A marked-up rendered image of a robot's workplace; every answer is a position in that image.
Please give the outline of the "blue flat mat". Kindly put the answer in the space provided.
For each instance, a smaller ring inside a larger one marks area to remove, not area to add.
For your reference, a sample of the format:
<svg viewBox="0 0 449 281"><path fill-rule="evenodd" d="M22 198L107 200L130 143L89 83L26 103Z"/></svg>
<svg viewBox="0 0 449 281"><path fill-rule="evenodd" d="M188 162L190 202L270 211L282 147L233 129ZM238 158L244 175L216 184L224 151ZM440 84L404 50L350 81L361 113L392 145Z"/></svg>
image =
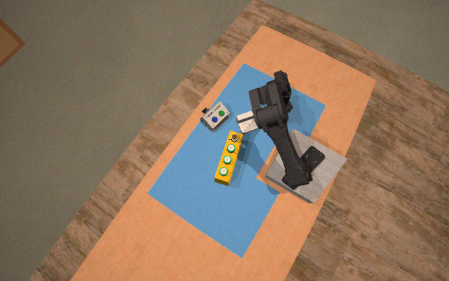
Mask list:
<svg viewBox="0 0 449 281"><path fill-rule="evenodd" d="M272 80L243 63L212 104L221 102L229 118L215 132L200 121L147 193L240 258L279 195L256 178L273 140L263 129L243 134L229 185L216 183L215 174L229 132L242 134L236 116L252 111L249 91ZM292 87L289 101L289 133L310 137L326 105Z"/></svg>

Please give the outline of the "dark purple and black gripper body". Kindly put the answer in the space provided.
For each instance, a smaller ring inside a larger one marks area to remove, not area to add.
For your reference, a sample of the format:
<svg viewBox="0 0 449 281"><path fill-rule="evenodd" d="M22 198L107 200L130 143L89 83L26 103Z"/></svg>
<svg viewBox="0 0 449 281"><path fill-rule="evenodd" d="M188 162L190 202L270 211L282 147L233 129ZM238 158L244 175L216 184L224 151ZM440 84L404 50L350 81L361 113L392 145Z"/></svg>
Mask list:
<svg viewBox="0 0 449 281"><path fill-rule="evenodd" d="M287 105L288 104L288 105ZM286 104L285 104L285 106L286 106L286 108L287 108L287 110L288 110L288 112L290 112L291 111L291 109L293 109L293 106L292 106L292 104L291 104L291 102L290 101L288 101Z"/></svg>

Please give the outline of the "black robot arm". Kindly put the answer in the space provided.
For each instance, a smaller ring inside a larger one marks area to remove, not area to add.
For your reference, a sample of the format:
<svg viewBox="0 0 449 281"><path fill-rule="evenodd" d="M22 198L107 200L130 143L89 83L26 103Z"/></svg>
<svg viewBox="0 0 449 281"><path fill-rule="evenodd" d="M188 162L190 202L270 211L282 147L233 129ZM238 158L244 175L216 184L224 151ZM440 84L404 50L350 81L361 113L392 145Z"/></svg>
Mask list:
<svg viewBox="0 0 449 281"><path fill-rule="evenodd" d="M289 117L285 104L291 97L287 74L282 70L275 72L271 82L249 91L252 112L257 127L267 132L281 156L285 167L282 182L295 190L313 181L311 172L324 160L325 155L310 146L301 158L298 156L287 128ZM271 102L272 105L261 107Z"/></svg>

